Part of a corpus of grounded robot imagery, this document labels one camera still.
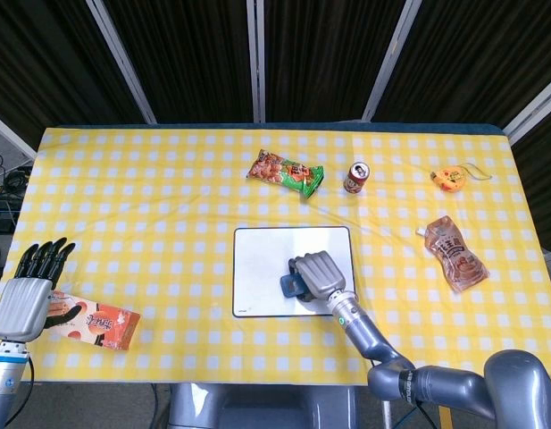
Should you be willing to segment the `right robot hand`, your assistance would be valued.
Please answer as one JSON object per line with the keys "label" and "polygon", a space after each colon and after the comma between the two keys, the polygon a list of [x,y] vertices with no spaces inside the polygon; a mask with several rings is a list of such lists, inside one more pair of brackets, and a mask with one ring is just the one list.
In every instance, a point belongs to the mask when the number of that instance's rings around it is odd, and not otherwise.
{"label": "right robot hand", "polygon": [[328,300],[334,292],[346,289],[344,275],[326,250],[293,258],[291,266],[315,299]]}

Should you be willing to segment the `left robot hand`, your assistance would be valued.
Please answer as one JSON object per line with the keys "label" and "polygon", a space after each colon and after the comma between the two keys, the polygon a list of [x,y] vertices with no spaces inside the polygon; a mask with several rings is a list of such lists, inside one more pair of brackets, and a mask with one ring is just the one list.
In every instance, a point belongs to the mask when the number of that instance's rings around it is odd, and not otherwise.
{"label": "left robot hand", "polygon": [[30,246],[0,294],[0,340],[31,342],[45,329],[67,324],[79,304],[54,303],[54,292],[75,245],[65,237]]}

